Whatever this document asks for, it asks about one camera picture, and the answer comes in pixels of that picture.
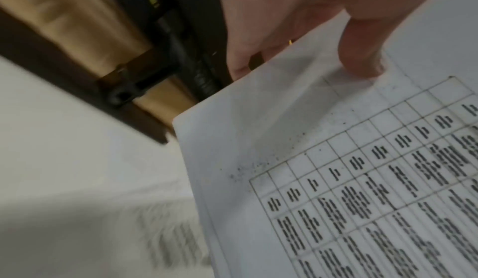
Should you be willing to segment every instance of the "person's hand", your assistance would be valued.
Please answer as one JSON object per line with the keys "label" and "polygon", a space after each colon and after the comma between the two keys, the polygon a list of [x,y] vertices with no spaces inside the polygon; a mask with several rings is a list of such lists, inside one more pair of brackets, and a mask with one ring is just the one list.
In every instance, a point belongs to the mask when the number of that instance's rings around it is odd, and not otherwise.
{"label": "person's hand", "polygon": [[384,71],[381,48],[395,28],[425,0],[222,0],[228,27],[227,61],[234,80],[250,72],[250,57],[264,60],[345,9],[351,16],[339,58],[352,74]]}

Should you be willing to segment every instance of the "hand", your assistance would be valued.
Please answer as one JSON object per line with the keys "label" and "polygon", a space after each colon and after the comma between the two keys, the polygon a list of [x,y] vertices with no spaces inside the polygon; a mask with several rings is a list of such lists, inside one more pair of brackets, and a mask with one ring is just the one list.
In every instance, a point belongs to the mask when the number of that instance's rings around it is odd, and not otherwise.
{"label": "hand", "polygon": [[265,61],[345,9],[351,16],[339,58],[351,73],[384,72],[381,48],[400,23],[425,0],[222,0],[228,27],[228,67],[237,80],[250,72],[250,57]]}

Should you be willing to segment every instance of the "finger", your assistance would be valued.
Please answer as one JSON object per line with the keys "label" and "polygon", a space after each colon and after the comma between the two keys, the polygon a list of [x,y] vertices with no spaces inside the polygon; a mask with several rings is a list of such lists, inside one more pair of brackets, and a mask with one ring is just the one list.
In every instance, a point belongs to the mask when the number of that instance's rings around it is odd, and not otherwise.
{"label": "finger", "polygon": [[351,18],[339,43],[339,58],[345,69],[361,77],[376,77],[385,71],[382,46],[407,17],[374,20]]}
{"label": "finger", "polygon": [[249,60],[251,54],[233,48],[228,44],[226,61],[233,81],[237,81],[250,73]]}
{"label": "finger", "polygon": [[287,48],[287,46],[289,46],[289,43],[282,44],[282,45],[276,46],[276,47],[267,48],[267,49],[263,50],[262,51],[262,58],[264,59],[264,62],[267,62],[268,60],[270,60],[271,58],[276,56],[282,50]]}

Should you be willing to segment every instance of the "black machine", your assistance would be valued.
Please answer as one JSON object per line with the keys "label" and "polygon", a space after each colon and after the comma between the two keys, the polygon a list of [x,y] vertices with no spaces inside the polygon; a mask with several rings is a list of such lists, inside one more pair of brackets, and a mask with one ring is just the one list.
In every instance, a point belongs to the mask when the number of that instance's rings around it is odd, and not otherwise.
{"label": "black machine", "polygon": [[104,100],[118,107],[177,75],[201,101],[231,82],[220,0],[117,0],[154,48],[101,78]]}

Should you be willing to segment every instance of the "paper underneath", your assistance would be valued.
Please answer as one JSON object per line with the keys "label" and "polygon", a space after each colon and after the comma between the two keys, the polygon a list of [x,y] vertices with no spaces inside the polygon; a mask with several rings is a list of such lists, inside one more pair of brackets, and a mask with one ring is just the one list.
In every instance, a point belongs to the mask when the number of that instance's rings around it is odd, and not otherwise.
{"label": "paper underneath", "polygon": [[0,277],[212,278],[194,201],[132,196],[3,208]]}
{"label": "paper underneath", "polygon": [[217,278],[478,276],[477,0],[445,1],[376,80],[341,16],[176,119]]}

